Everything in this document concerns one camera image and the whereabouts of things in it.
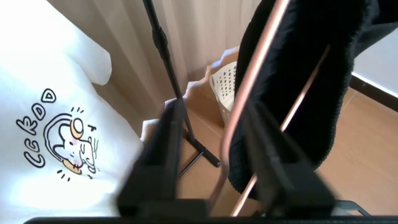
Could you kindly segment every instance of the copper colored pole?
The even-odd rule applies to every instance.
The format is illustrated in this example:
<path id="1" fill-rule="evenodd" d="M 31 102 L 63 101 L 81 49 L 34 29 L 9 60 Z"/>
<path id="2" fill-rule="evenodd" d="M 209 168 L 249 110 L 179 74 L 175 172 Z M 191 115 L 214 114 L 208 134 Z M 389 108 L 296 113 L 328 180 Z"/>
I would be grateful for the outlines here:
<path id="1" fill-rule="evenodd" d="M 294 114 L 296 113 L 297 109 L 299 108 L 301 102 L 304 99 L 305 94 L 307 94 L 307 91 L 310 89 L 310 86 L 312 82 L 314 81 L 315 77 L 318 74 L 319 67 L 322 64 L 322 62 L 325 60 L 326 56 L 328 55 L 330 50 L 330 46 L 327 45 L 325 51 L 323 52 L 319 62 L 317 63 L 317 66 L 315 66 L 314 70 L 312 71 L 310 78 L 308 78 L 306 84 L 303 87 L 303 90 L 300 92 L 298 95 L 297 99 L 294 101 L 293 106 L 291 107 L 290 111 L 287 113 L 286 118 L 284 119 L 284 122 L 282 122 L 280 126 L 280 131 L 284 132 L 289 125 L 290 121 L 292 120 Z M 234 209 L 232 210 L 231 216 L 236 217 L 238 216 L 239 212 L 241 211 L 246 199 L 249 196 L 249 193 L 251 189 L 254 187 L 254 184 L 257 182 L 257 175 L 253 174 L 253 176 L 250 178 L 249 183 L 247 184 L 246 188 L 244 189 L 243 193 L 241 194 L 238 202 L 236 203 Z"/>
<path id="2" fill-rule="evenodd" d="M 272 8 L 271 14 L 269 16 L 269 19 L 267 21 L 267 24 L 264 30 L 262 31 L 259 43 L 257 44 L 257 47 L 253 53 L 252 60 L 250 61 L 248 69 L 244 74 L 241 87 L 237 92 L 234 106 L 231 111 L 231 114 L 229 115 L 229 121 L 226 124 L 225 133 L 221 140 L 221 146 L 220 146 L 221 174 L 218 177 L 216 187 L 211 193 L 209 198 L 210 208 L 213 208 L 215 202 L 217 201 L 218 196 L 221 193 L 226 178 L 228 177 L 229 147 L 231 145 L 236 125 L 238 124 L 239 117 L 243 111 L 244 105 L 246 104 L 246 100 L 249 98 L 249 94 L 254 85 L 254 82 L 256 81 L 262 62 L 267 56 L 268 50 L 271 46 L 271 43 L 274 39 L 274 36 L 277 32 L 277 29 L 284 16 L 288 4 L 289 0 L 276 0 L 274 7 Z"/>

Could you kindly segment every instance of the blurry black object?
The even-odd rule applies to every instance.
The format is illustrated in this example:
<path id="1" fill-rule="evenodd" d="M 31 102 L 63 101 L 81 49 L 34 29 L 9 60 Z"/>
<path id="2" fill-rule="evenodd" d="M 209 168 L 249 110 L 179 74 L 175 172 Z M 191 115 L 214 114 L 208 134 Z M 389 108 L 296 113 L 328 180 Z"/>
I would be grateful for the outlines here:
<path id="1" fill-rule="evenodd" d="M 258 118 L 259 113 L 265 116 Z M 331 216 L 336 204 L 368 214 L 353 202 L 336 202 L 312 172 L 302 150 L 279 131 L 267 108 L 250 101 L 243 123 L 250 136 L 252 168 L 258 175 L 256 190 L 261 213 L 266 216 L 208 217 L 206 200 L 176 198 L 184 115 L 182 99 L 175 100 L 164 111 L 119 194 L 117 208 L 121 217 L 38 217 L 26 223 L 398 223 L 398 217 Z"/>
<path id="2" fill-rule="evenodd" d="M 182 99 L 182 94 L 180 87 L 178 86 L 177 78 L 175 77 L 172 61 L 170 59 L 169 48 L 167 47 L 167 37 L 163 32 L 159 21 L 157 20 L 156 12 L 154 9 L 154 5 L 152 0 L 142 0 L 145 6 L 145 10 L 147 12 L 150 25 L 152 26 L 152 38 L 154 40 L 155 46 L 160 53 L 160 57 L 163 60 L 164 66 L 167 71 L 167 75 L 169 76 L 170 82 L 173 86 L 173 90 L 177 99 Z M 185 124 L 187 125 L 187 131 L 184 131 L 185 139 L 198 151 L 197 156 L 193 158 L 188 165 L 184 167 L 181 171 L 180 176 L 182 176 L 191 166 L 199 159 L 199 157 L 204 156 L 213 166 L 219 167 L 220 160 L 217 159 L 205 146 L 203 146 L 193 135 L 193 130 L 191 127 L 191 123 L 189 121 L 189 117 L 185 115 Z"/>

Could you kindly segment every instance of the white t-shirt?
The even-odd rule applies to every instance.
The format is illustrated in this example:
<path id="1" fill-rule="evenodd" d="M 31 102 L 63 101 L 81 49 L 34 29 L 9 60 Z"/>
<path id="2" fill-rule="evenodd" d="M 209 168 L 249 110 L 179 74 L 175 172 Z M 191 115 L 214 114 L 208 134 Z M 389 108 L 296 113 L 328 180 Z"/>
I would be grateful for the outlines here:
<path id="1" fill-rule="evenodd" d="M 118 215 L 114 199 L 142 143 L 90 82 L 107 82 L 109 54 L 91 39 L 72 53 L 8 40 L 0 40 L 0 223 Z"/>

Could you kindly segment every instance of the stand pole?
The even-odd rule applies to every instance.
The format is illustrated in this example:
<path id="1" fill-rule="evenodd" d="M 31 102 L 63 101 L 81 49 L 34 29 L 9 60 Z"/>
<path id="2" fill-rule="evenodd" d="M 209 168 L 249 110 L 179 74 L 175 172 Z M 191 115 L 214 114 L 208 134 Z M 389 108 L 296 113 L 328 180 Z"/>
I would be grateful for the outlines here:
<path id="1" fill-rule="evenodd" d="M 152 26 L 152 38 L 154 40 L 155 46 L 157 50 L 159 50 L 160 57 L 162 57 L 164 66 L 167 71 L 167 75 L 169 76 L 170 82 L 172 84 L 175 96 L 177 98 L 182 98 L 180 87 L 178 86 L 177 78 L 175 77 L 173 65 L 170 59 L 170 52 L 167 48 L 167 37 L 163 32 L 159 21 L 157 20 L 155 8 L 152 0 L 142 0 L 145 6 L 145 10 L 147 12 L 150 25 Z M 217 159 L 205 146 L 203 146 L 195 136 L 193 135 L 191 122 L 189 121 L 188 113 L 185 113 L 185 124 L 187 125 L 187 130 L 185 130 L 184 137 L 185 139 L 198 151 L 198 154 L 193 158 L 187 166 L 184 167 L 183 171 L 180 173 L 180 177 L 189 169 L 191 166 L 203 155 L 213 166 L 219 167 L 220 160 Z"/>

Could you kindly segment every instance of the white wall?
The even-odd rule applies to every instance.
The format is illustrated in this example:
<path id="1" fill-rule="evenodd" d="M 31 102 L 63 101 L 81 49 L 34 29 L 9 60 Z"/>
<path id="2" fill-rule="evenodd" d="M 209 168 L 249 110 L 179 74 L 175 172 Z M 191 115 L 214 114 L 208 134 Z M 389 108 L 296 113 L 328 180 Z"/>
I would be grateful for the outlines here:
<path id="1" fill-rule="evenodd" d="M 356 58 L 353 75 L 398 98 L 398 29 Z"/>

